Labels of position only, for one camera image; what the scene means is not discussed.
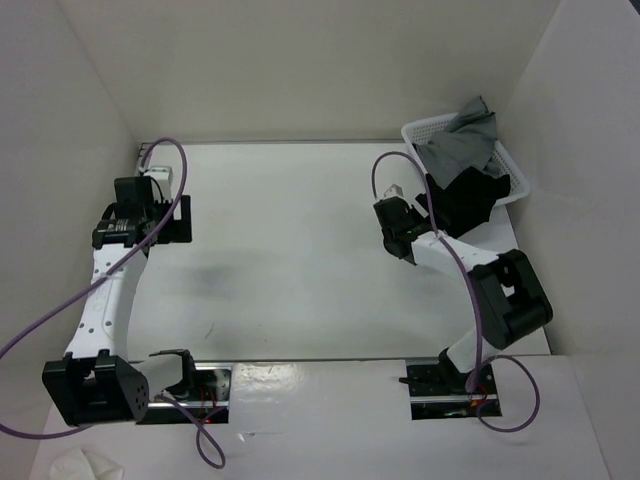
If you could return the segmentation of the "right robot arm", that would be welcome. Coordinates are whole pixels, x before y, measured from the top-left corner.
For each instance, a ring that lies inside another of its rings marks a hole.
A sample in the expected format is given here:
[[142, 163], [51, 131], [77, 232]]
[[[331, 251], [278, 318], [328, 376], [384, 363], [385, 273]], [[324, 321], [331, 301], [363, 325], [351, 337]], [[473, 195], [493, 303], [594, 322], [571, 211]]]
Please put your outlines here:
[[377, 201], [374, 211], [388, 253], [461, 279], [470, 295], [474, 326], [438, 356], [438, 381], [446, 391], [468, 391], [483, 363], [552, 320], [551, 303], [524, 252], [461, 242], [435, 230], [397, 195]]

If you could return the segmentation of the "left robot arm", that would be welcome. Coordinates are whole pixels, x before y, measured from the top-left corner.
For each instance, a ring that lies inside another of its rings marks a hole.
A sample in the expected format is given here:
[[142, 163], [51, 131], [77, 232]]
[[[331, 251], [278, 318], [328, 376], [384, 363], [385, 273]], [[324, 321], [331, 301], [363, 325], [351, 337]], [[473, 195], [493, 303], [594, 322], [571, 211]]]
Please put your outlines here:
[[180, 199], [178, 217], [170, 211], [172, 180], [167, 166], [116, 179], [116, 200], [92, 232], [92, 278], [101, 284], [88, 294], [63, 358], [47, 362], [42, 373], [69, 426], [138, 422], [162, 392], [184, 400], [198, 390], [189, 351], [161, 350], [136, 365], [127, 353], [134, 297], [150, 252], [143, 239], [151, 245], [192, 240], [189, 197]]

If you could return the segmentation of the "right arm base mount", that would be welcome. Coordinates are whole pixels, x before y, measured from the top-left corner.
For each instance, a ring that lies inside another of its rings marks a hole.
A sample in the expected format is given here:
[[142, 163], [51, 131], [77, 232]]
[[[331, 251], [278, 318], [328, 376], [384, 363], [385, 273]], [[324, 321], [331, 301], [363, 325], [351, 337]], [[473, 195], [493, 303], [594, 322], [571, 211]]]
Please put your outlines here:
[[408, 388], [413, 420], [445, 420], [475, 418], [477, 410], [486, 417], [501, 417], [497, 386], [491, 366], [481, 370], [480, 381], [473, 394], [464, 387], [449, 386], [435, 359], [407, 360], [406, 373], [399, 382]]

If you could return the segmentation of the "black skirt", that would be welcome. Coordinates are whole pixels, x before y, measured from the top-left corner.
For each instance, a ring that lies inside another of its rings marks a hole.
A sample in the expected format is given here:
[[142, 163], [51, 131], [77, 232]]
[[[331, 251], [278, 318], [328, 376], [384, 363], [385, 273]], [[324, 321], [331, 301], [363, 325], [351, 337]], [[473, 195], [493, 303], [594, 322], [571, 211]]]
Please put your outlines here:
[[436, 226], [449, 236], [459, 238], [490, 219], [497, 200], [510, 194], [508, 174], [493, 177], [469, 167], [446, 188], [426, 175]]

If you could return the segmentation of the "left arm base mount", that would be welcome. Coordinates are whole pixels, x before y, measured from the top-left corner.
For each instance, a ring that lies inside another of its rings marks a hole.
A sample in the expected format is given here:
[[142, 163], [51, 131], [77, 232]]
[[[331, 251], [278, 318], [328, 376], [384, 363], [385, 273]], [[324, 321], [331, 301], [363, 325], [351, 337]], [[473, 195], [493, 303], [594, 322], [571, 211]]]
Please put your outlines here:
[[[202, 364], [196, 366], [190, 386], [174, 386], [162, 394], [175, 400], [196, 420], [205, 424], [227, 424], [232, 386], [232, 366]], [[139, 425], [189, 424], [190, 420], [173, 404], [152, 401]]]

